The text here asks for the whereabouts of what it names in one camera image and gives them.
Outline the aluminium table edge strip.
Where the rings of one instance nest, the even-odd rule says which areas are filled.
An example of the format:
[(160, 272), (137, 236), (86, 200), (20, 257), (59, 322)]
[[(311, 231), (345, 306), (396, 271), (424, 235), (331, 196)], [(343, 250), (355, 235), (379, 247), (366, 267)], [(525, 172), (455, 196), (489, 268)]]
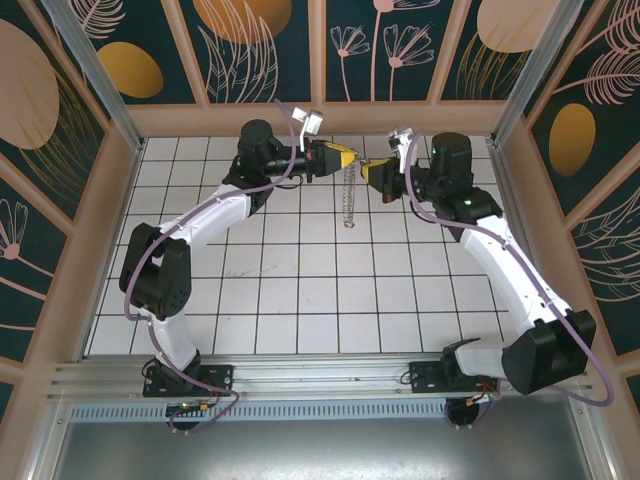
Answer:
[(507, 157), (502, 147), (497, 145), (491, 136), (487, 136), (485, 142), (495, 171), (496, 182), (502, 199), (502, 209), (506, 212), (511, 231), (526, 257), (532, 263), (535, 263), (535, 257), (532, 255), (527, 236), (525, 218), (521, 211), (521, 202), (516, 193)]

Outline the grey metal sheet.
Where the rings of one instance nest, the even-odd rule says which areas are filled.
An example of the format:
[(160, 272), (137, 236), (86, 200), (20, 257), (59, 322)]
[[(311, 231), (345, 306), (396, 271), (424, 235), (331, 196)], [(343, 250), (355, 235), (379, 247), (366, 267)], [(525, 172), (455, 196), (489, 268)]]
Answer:
[(74, 424), (55, 480), (592, 480), (569, 429), (522, 441), (489, 422), (439, 419)]

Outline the aluminium corner post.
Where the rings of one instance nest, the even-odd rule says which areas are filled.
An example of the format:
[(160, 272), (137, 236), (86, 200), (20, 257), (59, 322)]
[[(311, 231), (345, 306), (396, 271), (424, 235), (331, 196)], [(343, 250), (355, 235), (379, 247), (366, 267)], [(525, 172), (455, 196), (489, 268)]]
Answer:
[(559, 0), (550, 14), (545, 29), (532, 49), (491, 133), (492, 147), (500, 148), (508, 140), (575, 23), (583, 2), (584, 0)]
[(124, 0), (38, 0), (128, 145), (138, 154), (142, 136), (99, 59), (93, 40), (106, 40), (126, 17)]

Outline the aluminium mounting rail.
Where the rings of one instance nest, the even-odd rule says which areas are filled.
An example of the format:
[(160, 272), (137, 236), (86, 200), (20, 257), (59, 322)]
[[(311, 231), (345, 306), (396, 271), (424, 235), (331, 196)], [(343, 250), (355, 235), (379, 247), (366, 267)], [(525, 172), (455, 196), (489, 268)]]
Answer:
[[(142, 402), (146, 355), (97, 355), (55, 367), (47, 399), (65, 402)], [(205, 355), (204, 364), (233, 367), (243, 400), (368, 399), (411, 395), (400, 376), (411, 362), (437, 353)]]

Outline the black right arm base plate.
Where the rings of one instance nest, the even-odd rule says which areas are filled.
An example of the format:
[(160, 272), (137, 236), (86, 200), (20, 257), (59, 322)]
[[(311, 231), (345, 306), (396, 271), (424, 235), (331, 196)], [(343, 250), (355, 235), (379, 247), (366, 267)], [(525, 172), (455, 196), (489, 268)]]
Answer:
[(493, 377), (468, 376), (462, 373), (454, 360), (415, 361), (408, 368), (413, 393), (480, 393), (485, 385), (490, 391), (498, 389), (499, 381)]

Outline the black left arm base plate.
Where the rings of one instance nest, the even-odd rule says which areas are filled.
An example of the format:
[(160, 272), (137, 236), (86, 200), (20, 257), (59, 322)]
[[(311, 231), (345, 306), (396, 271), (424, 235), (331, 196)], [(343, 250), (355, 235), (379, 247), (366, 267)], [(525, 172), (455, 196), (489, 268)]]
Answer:
[[(203, 384), (224, 389), (222, 396), (229, 396), (233, 385), (231, 365), (191, 365), (185, 374)], [(166, 365), (154, 362), (145, 370), (142, 395), (145, 398), (194, 398), (209, 396), (210, 391), (186, 381)]]

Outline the aluminium frame upright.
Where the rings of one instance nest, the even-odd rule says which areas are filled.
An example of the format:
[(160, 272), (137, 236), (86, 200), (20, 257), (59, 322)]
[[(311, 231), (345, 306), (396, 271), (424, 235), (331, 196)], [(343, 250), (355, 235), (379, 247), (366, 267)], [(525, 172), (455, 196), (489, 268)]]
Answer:
[(620, 480), (600, 409), (570, 398), (571, 412), (592, 480)]
[(69, 423), (65, 402), (47, 404), (36, 430), (23, 480), (53, 480)]

